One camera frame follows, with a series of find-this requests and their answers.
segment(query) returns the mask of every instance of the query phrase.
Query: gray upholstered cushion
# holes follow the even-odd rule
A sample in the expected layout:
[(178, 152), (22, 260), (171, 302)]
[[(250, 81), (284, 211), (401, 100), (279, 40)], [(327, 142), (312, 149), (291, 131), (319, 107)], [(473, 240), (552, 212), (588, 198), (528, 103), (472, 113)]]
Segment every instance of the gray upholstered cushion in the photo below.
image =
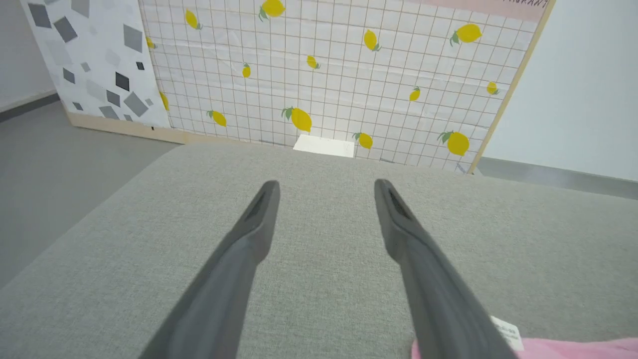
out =
[(0, 291), (3, 358), (134, 358), (259, 186), (281, 182), (240, 358), (408, 358), (373, 181), (390, 179), (488, 312), (527, 337), (638, 336), (638, 202), (252, 144), (150, 165)]

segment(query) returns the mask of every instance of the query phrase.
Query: lemon leaf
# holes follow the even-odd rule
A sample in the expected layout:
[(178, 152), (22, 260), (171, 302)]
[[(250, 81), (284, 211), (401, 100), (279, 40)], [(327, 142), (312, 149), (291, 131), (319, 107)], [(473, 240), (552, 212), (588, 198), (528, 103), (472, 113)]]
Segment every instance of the lemon leaf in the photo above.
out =
[(259, 20), (260, 20), (261, 22), (263, 22), (262, 17), (263, 17), (264, 19), (268, 20), (268, 16), (266, 16), (266, 11), (264, 11), (264, 10), (263, 10), (263, 7), (262, 7), (262, 6), (260, 6), (260, 7), (259, 7)]
[(456, 33), (456, 31), (454, 31), (454, 34), (450, 38), (450, 46), (453, 46), (452, 42), (459, 43), (459, 35)]
[(443, 143), (446, 143), (446, 142), (447, 142), (447, 140), (449, 140), (449, 139), (450, 139), (450, 136), (452, 135), (452, 133), (453, 133), (453, 132), (454, 132), (454, 131), (445, 132), (445, 135), (443, 135), (443, 138), (442, 138)]

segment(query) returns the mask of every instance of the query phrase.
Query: grid pattern backdrop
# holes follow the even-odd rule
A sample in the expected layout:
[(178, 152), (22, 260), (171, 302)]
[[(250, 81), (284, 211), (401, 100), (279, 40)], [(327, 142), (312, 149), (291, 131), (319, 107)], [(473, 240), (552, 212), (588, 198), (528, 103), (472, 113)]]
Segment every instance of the grid pattern backdrop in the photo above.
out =
[[(357, 158), (457, 172), (474, 161), (537, 27), (395, 0), (287, 0), (281, 16), (267, 19), (259, 16), (263, 0), (140, 5), (174, 128), (292, 147), (306, 133), (283, 116), (293, 107), (309, 114), (310, 135), (356, 141), (368, 134), (373, 144), (358, 144)], [(467, 24), (482, 36), (451, 42)], [(366, 46), (368, 31), (380, 50)], [(442, 143), (449, 131), (469, 139), (463, 156)]]

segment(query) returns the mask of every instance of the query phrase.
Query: white foam block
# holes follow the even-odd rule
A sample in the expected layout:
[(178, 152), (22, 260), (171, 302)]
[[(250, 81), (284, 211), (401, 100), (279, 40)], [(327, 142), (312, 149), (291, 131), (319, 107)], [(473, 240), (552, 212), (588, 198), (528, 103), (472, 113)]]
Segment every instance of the white foam block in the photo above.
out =
[(310, 135), (299, 136), (293, 149), (297, 151), (321, 153), (322, 155), (350, 158), (355, 156), (354, 142), (322, 139), (321, 137), (313, 137)]

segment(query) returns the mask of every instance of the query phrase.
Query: wooden frame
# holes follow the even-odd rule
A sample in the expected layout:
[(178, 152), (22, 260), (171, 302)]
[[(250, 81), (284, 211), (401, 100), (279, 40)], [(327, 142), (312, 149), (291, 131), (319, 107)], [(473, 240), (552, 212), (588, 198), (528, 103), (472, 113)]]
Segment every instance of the wooden frame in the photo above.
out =
[[(555, 2), (556, 0), (550, 0), (547, 3), (547, 9), (545, 9), (543, 16), (541, 17), (540, 22), (538, 23), (537, 29), (534, 32), (534, 37), (531, 39), (530, 46), (527, 52), (525, 53), (525, 56), (523, 57), (523, 61), (521, 62), (521, 65), (518, 71), (516, 71), (516, 74), (514, 75), (514, 80), (512, 81), (510, 89), (509, 91), (507, 91), (507, 94), (505, 95), (505, 98), (503, 99), (503, 103), (501, 104), (501, 107), (498, 109), (498, 112), (496, 113), (496, 117), (494, 118), (492, 125), (489, 127), (489, 130), (487, 131), (485, 139), (481, 143), (481, 146), (478, 149), (479, 151), (477, 152), (477, 155), (474, 158), (474, 161), (470, 165), (470, 169), (468, 170), (469, 174), (474, 173), (474, 170), (476, 169), (477, 164), (479, 163), (479, 160), (481, 156), (483, 155), (483, 152), (485, 151), (487, 143), (489, 142), (490, 138), (492, 137), (492, 134), (494, 133), (494, 130), (496, 129), (496, 126), (501, 120), (501, 117), (503, 116), (503, 113), (505, 112), (505, 109), (507, 108), (507, 105), (509, 104), (509, 101), (512, 98), (512, 94), (516, 90), (516, 86), (521, 80), (521, 76), (523, 75), (523, 72), (525, 71), (525, 68), (527, 67), (528, 62), (530, 61), (531, 55), (534, 52), (536, 44), (538, 43), (538, 40), (540, 39), (540, 36), (543, 30), (545, 29), (545, 25), (547, 24), (547, 20), (549, 19), (552, 9), (554, 8)], [(69, 117), (69, 121), (71, 122), (73, 126), (89, 128), (91, 130), (113, 132), (116, 134), (143, 137), (146, 139), (154, 139), (154, 140), (173, 142), (173, 143), (179, 143), (179, 144), (190, 144), (190, 143), (212, 142), (212, 141), (237, 142), (236, 140), (227, 139), (224, 137), (198, 135), (198, 134), (193, 134), (190, 132), (176, 130), (174, 128), (161, 128), (161, 127), (155, 128), (155, 127), (143, 125), (141, 123), (135, 123), (130, 121), (114, 121), (113, 119), (107, 119), (107, 118), (89, 116), (89, 115), (83, 115), (83, 114), (76, 114), (76, 113), (72, 113), (68, 111), (66, 111), (66, 114)]]
[(142, 137), (145, 139), (153, 139), (165, 142), (191, 144), (199, 142), (229, 141), (238, 142), (224, 137), (213, 137), (192, 134), (176, 130), (174, 128), (163, 128), (143, 125), (137, 122), (117, 121), (109, 118), (76, 114), (69, 112), (64, 108), (69, 122), (75, 127), (88, 128), (90, 130), (98, 130), (104, 132), (113, 132), (115, 134), (129, 135), (134, 137)]
[(489, 130), (487, 131), (487, 135), (485, 136), (485, 139), (483, 139), (483, 142), (480, 144), (480, 147), (478, 148), (479, 151), (477, 152), (477, 155), (474, 158), (474, 161), (472, 162), (472, 165), (470, 166), (468, 173), (474, 174), (474, 170), (477, 168), (477, 165), (479, 164), (479, 160), (483, 156), (485, 147), (487, 147), (487, 143), (492, 138), (492, 134), (494, 133), (494, 130), (496, 129), (496, 125), (498, 125), (498, 122), (501, 120), (501, 117), (503, 116), (503, 113), (505, 112), (505, 108), (507, 108), (507, 105), (510, 103), (512, 94), (516, 90), (516, 86), (518, 86), (518, 83), (521, 80), (521, 76), (523, 76), (523, 72), (525, 71), (525, 67), (527, 66), (527, 63), (530, 62), (531, 54), (534, 52), (534, 48), (536, 47), (536, 44), (538, 43), (538, 39), (540, 39), (540, 35), (543, 33), (543, 30), (545, 29), (545, 24), (547, 23), (547, 20), (549, 19), (549, 14), (551, 14), (552, 9), (554, 8), (555, 2), (556, 0), (551, 0), (547, 3), (547, 8), (545, 9), (545, 12), (543, 13), (543, 17), (540, 18), (540, 22), (538, 22), (538, 26), (536, 27), (536, 32), (534, 32), (534, 37), (531, 39), (530, 47), (528, 47), (527, 52), (525, 52), (525, 56), (523, 57), (521, 66), (519, 67), (518, 71), (516, 71), (516, 74), (514, 75), (514, 80), (512, 81), (512, 85), (510, 86), (509, 91), (507, 91), (507, 94), (505, 95), (505, 99), (503, 99), (503, 103), (501, 104), (501, 107), (498, 109), (498, 112), (496, 113), (496, 117), (494, 118), (492, 125), (489, 127)]

